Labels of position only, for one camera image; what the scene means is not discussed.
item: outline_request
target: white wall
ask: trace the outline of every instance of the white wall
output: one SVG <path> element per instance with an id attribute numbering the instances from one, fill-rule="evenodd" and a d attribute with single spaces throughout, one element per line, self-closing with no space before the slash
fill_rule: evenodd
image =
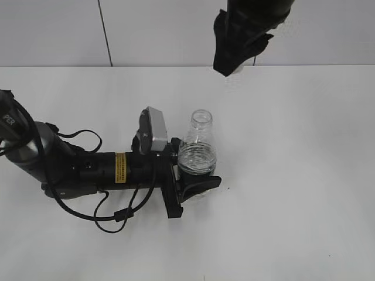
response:
<path id="1" fill-rule="evenodd" d="M 113 65 L 209 66 L 226 0 L 101 0 Z M 374 64 L 375 1 L 296 0 L 258 65 Z M 0 66 L 107 66 L 95 0 L 3 0 Z"/>
<path id="2" fill-rule="evenodd" d="M 1 0 L 0 66 L 109 66 L 94 0 Z"/>

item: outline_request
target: bottle neck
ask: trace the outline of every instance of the bottle neck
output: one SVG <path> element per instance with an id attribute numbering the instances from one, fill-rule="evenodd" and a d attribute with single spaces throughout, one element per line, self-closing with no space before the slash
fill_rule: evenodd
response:
<path id="1" fill-rule="evenodd" d="M 192 115 L 190 128 L 194 131 L 210 131 L 212 128 L 212 115 L 207 110 L 198 109 Z"/>

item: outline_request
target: plastic bottle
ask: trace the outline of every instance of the plastic bottle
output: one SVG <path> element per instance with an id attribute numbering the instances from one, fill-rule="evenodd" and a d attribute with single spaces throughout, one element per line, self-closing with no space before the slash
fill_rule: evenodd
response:
<path id="1" fill-rule="evenodd" d="M 212 135 L 212 115 L 199 109 L 192 114 L 191 126 L 180 143 L 178 166 L 192 175 L 213 173 L 216 149 Z"/>

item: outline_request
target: label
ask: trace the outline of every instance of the label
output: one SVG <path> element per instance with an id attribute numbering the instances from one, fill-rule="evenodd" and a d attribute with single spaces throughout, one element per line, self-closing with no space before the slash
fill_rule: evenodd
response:
<path id="1" fill-rule="evenodd" d="M 124 153 L 116 153 L 115 183 L 127 182 L 127 158 Z"/>

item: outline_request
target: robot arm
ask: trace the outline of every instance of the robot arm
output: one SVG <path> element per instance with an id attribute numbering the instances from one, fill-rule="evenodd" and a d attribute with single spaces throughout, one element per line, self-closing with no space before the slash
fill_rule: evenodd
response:
<path id="1" fill-rule="evenodd" d="M 123 221 L 125 225 L 126 220 L 146 204 L 154 188 L 159 187 L 168 218 L 179 218 L 185 200 L 221 183 L 220 177 L 211 174 L 192 176 L 183 171 L 176 180 L 173 167 L 177 165 L 180 139 L 172 138 L 168 142 L 163 113 L 157 109 L 148 107 L 142 111 L 132 152 L 99 153 L 100 137 L 98 147 L 89 152 L 62 140 L 84 131 L 92 132 L 82 130 L 63 135 L 52 124 L 35 122 L 10 91 L 0 90 L 0 141 L 4 143 L 0 156 L 6 155 L 8 160 L 40 181 L 45 194 L 76 217 L 95 221 L 97 225 L 99 221 Z M 149 191 L 133 208 L 132 200 L 140 188 Z M 96 217 L 97 209 L 95 216 L 78 213 L 62 200 L 98 191 L 106 193 L 107 198 L 108 191 L 123 189 L 135 190 L 131 203 L 111 217 Z"/>
<path id="2" fill-rule="evenodd" d="M 214 23 L 216 53 L 213 68 L 229 76 L 238 66 L 262 53 L 284 22 L 294 0 L 228 0 Z"/>

